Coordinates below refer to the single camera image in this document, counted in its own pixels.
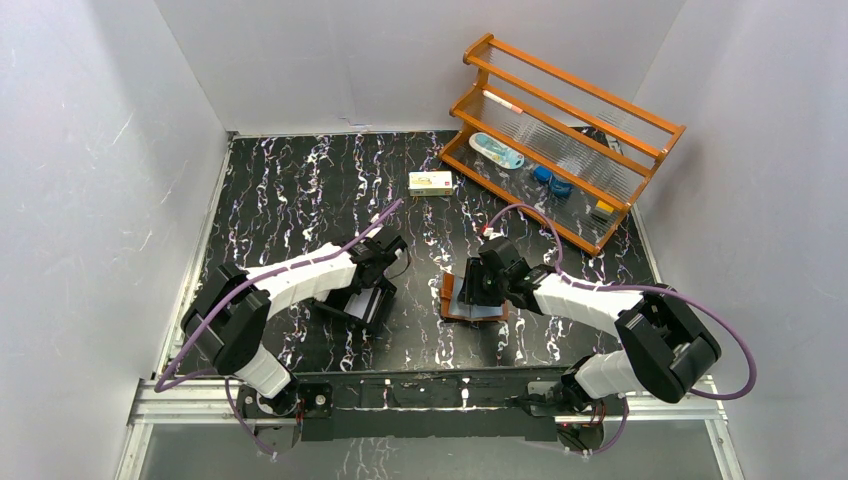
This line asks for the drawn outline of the brown leather card holder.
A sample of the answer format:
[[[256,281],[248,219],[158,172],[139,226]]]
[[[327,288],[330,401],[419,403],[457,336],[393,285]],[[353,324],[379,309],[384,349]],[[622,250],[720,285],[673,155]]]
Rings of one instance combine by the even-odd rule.
[[[460,299],[463,279],[449,272],[442,273],[442,286],[439,299],[440,317],[445,321],[464,321],[469,323],[503,322],[509,317],[506,304],[499,307],[479,306],[464,303]]]

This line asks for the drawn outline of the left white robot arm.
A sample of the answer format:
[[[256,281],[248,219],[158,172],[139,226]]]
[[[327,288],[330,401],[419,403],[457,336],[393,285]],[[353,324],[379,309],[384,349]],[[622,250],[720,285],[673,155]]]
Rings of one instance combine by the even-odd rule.
[[[298,404],[297,380],[263,345],[267,321],[305,303],[320,319],[374,330],[396,293],[387,270],[406,249],[397,230],[379,227],[349,249],[327,243],[301,255],[288,270],[280,263],[251,269],[224,263],[180,327],[186,336],[199,336],[194,346],[217,374],[242,380],[271,414],[286,416]]]

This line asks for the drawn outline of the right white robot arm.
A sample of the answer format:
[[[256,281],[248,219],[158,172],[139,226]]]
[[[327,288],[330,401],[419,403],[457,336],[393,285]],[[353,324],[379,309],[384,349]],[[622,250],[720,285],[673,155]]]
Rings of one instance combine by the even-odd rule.
[[[722,354],[674,290],[610,291],[581,283],[551,265],[530,266],[504,237],[485,241],[467,259],[458,300],[472,312],[510,303],[537,315],[576,320],[619,340],[620,349],[583,357],[547,391],[515,400],[526,405],[587,414],[605,397],[635,391],[677,403]]]

